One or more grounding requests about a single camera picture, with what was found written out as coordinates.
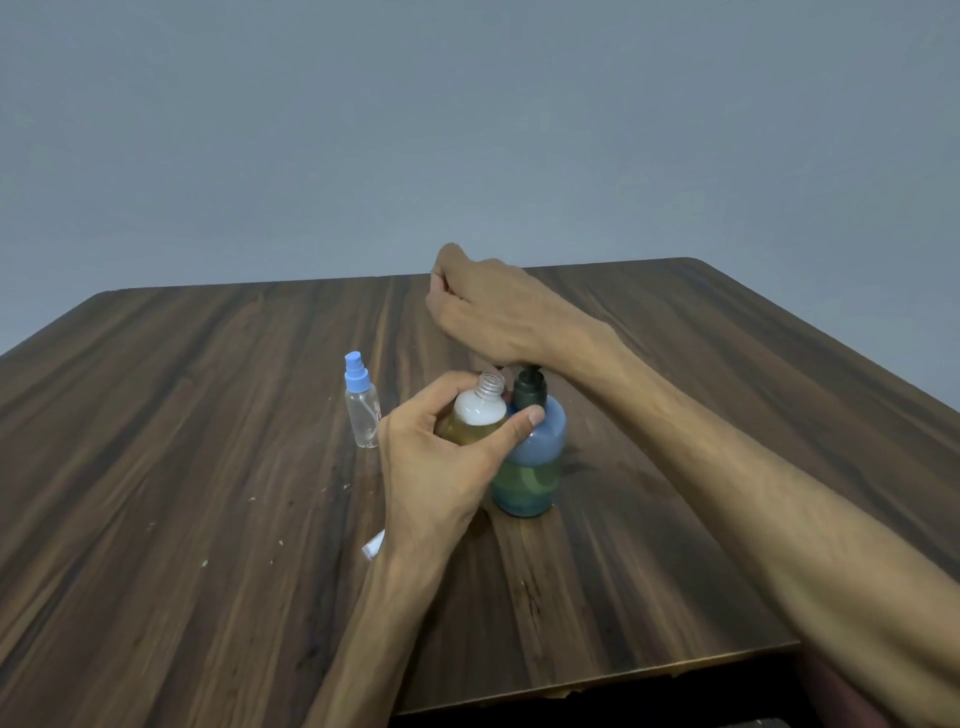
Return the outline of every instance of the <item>fingernail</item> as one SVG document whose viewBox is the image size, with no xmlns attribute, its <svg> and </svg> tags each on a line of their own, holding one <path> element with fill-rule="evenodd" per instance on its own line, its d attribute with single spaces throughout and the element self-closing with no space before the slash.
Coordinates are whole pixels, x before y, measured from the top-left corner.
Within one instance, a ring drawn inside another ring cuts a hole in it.
<svg viewBox="0 0 960 728">
<path fill-rule="evenodd" d="M 543 418 L 546 417 L 546 412 L 543 411 L 543 408 L 539 404 L 534 404 L 530 407 L 527 417 L 530 418 L 530 423 L 536 427 L 543 422 Z"/>
</svg>

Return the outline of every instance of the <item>dark floor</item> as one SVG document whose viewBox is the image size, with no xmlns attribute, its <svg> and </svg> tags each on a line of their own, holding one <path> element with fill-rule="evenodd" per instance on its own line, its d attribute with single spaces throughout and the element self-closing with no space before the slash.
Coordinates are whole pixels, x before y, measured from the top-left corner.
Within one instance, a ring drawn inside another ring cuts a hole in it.
<svg viewBox="0 0 960 728">
<path fill-rule="evenodd" d="M 650 728 L 822 728 L 806 699 L 790 655 L 772 655 L 679 677 L 654 677 L 488 708 L 455 708 L 395 717 L 392 728 L 509 726 L 519 721 L 584 722 Z"/>
</svg>

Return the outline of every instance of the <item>forearm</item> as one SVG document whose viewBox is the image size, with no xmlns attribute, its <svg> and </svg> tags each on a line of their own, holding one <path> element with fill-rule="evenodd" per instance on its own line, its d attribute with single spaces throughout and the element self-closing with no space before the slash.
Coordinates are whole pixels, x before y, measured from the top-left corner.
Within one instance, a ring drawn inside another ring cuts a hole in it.
<svg viewBox="0 0 960 728">
<path fill-rule="evenodd" d="M 957 724 L 960 586 L 609 334 L 597 331 L 592 351 L 580 349 L 560 373 L 631 436 L 772 606 L 848 678 L 906 720 Z"/>
<path fill-rule="evenodd" d="M 377 555 L 303 728 L 387 724 L 441 573 Z"/>
</svg>

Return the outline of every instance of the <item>clear plastic bottle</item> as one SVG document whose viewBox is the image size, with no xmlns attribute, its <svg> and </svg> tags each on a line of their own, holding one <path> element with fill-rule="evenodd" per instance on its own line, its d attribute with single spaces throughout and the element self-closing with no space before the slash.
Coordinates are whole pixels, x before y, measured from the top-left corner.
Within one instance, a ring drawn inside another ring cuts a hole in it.
<svg viewBox="0 0 960 728">
<path fill-rule="evenodd" d="M 457 395 L 444 438 L 457 445 L 472 445 L 507 422 L 505 386 L 506 381 L 499 372 L 480 375 L 473 390 Z"/>
<path fill-rule="evenodd" d="M 363 365 L 360 352 L 350 352 L 347 360 L 347 414 L 358 448 L 375 448 L 376 429 L 380 423 L 380 399 L 370 382 L 370 372 Z"/>
</svg>

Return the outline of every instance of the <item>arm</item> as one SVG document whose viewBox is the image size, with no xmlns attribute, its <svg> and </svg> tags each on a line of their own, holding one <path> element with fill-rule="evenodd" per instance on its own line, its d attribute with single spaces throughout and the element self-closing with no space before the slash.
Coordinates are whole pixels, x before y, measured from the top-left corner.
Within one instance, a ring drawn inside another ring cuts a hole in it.
<svg viewBox="0 0 960 728">
<path fill-rule="evenodd" d="M 303 728 L 386 725 L 442 569 L 371 562 L 347 631 Z"/>
<path fill-rule="evenodd" d="M 612 328 L 518 268 L 446 246 L 427 305 L 490 361 L 538 362 L 598 404 L 767 602 L 856 686 L 909 724 L 960 725 L 960 585 L 893 531 L 686 396 Z"/>
<path fill-rule="evenodd" d="M 383 546 L 303 728 L 387 724 L 453 548 L 503 459 L 543 419 L 541 407 L 528 407 L 465 447 L 437 437 L 438 419 L 458 394 L 476 384 L 477 375 L 448 373 L 380 422 Z"/>
<path fill-rule="evenodd" d="M 805 641 L 910 724 L 960 725 L 960 587 L 647 367 L 609 329 L 560 364 Z M 597 372 L 596 357 L 609 362 Z"/>
</svg>

